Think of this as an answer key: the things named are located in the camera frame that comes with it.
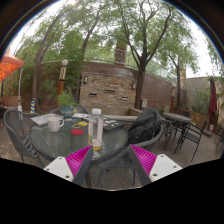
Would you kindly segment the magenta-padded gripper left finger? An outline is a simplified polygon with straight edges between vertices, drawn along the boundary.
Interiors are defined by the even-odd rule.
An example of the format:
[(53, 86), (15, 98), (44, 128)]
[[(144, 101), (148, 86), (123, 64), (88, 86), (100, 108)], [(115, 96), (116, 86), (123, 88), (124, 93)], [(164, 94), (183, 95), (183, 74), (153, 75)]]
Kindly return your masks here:
[(93, 157), (93, 147), (87, 146), (68, 157), (57, 157), (45, 171), (81, 186)]

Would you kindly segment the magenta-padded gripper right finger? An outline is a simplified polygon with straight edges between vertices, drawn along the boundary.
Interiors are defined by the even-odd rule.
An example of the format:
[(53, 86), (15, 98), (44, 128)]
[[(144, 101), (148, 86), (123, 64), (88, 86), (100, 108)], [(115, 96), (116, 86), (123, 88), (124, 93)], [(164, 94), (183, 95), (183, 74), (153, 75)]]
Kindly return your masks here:
[(143, 186), (182, 169), (165, 154), (155, 155), (138, 146), (131, 145), (129, 155)]

